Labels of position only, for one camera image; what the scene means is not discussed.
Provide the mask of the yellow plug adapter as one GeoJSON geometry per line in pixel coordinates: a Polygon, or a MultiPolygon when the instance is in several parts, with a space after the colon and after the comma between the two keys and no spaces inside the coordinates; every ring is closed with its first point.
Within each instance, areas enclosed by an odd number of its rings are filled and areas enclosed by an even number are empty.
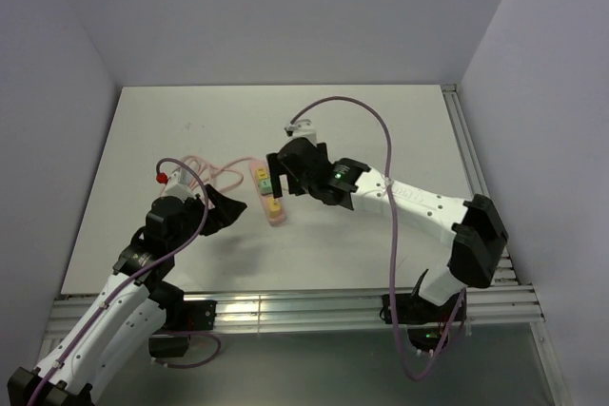
{"type": "Polygon", "coordinates": [[[283,209],[279,200],[274,198],[267,198],[265,203],[268,216],[271,219],[279,218],[282,215],[283,209]]]}

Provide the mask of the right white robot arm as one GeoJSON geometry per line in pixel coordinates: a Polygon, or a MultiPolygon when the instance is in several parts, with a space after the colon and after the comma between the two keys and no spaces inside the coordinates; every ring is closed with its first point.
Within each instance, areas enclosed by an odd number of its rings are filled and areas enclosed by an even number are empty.
{"type": "Polygon", "coordinates": [[[434,319],[462,289],[491,286],[508,233],[493,201],[446,197],[400,183],[367,164],[342,158],[331,162],[324,144],[307,138],[288,141],[266,156],[275,197],[281,181],[294,196],[308,195],[329,206],[388,216],[423,232],[450,250],[446,263],[422,273],[412,297],[420,319],[434,319]]]}

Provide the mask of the green plug adapter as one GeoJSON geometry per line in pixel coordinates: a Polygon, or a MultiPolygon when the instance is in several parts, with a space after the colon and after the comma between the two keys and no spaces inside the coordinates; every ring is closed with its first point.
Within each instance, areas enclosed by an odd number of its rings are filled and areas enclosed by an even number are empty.
{"type": "Polygon", "coordinates": [[[273,193],[272,183],[270,179],[260,180],[258,182],[259,191],[262,195],[269,195],[273,193]]]}

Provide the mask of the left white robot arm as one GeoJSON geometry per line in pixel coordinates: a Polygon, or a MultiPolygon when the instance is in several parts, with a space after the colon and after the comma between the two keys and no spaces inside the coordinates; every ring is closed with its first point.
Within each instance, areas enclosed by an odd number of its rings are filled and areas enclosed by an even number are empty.
{"type": "Polygon", "coordinates": [[[203,195],[156,199],[101,292],[32,370],[8,381],[12,405],[92,405],[133,352],[156,332],[186,336],[183,291],[166,282],[175,256],[199,236],[235,223],[247,206],[206,185],[203,195]]]}

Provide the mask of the yellow plug with cable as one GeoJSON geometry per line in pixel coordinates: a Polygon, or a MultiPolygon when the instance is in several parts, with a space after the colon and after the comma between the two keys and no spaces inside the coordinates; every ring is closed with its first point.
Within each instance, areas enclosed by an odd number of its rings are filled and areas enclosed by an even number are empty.
{"type": "Polygon", "coordinates": [[[270,179],[268,168],[265,166],[256,167],[254,172],[258,182],[270,179]]]}

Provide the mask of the pink power strip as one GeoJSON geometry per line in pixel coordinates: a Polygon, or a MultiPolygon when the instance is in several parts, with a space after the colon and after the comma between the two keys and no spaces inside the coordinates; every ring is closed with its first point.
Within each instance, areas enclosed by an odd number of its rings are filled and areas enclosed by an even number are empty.
{"type": "Polygon", "coordinates": [[[274,197],[273,197],[273,193],[269,194],[269,195],[262,195],[260,193],[260,191],[259,191],[258,181],[256,179],[254,170],[255,170],[256,167],[261,167],[261,166],[265,166],[265,167],[268,168],[266,161],[258,160],[258,159],[251,160],[249,162],[249,164],[248,164],[249,173],[250,173],[251,179],[252,179],[252,181],[254,183],[255,190],[256,190],[257,195],[259,197],[259,200],[261,202],[261,206],[262,206],[262,208],[263,208],[263,210],[265,212],[265,217],[266,217],[268,223],[271,226],[278,226],[278,225],[282,224],[283,222],[285,222],[285,220],[286,220],[285,209],[283,207],[283,204],[282,204],[281,200],[277,199],[277,200],[279,200],[281,202],[281,206],[282,206],[282,209],[283,209],[282,215],[279,218],[276,218],[276,219],[271,219],[268,216],[265,201],[266,201],[267,198],[274,198],[274,197]]]}

